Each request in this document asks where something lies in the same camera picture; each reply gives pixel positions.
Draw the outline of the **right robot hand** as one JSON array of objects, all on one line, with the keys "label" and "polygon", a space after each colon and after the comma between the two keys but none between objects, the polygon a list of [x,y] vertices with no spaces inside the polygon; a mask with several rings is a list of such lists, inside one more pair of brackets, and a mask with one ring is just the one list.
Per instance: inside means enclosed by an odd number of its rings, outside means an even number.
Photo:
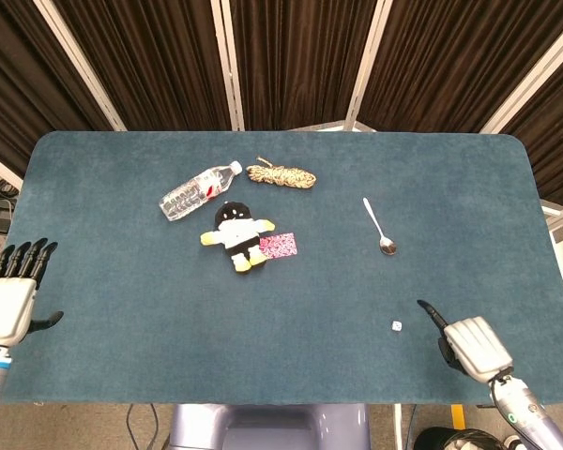
[{"label": "right robot hand", "polygon": [[428,302],[418,299],[438,328],[438,347],[445,362],[479,383],[510,374],[513,360],[490,324],[482,317],[448,323]]}]

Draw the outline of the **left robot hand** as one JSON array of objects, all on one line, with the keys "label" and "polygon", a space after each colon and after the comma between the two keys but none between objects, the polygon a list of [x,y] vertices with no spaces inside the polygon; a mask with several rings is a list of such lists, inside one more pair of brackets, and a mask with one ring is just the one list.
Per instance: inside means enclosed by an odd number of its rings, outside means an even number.
[{"label": "left robot hand", "polygon": [[43,320],[32,317],[41,281],[57,247],[56,242],[41,238],[9,245],[0,253],[0,347],[12,348],[64,317],[61,310]]}]

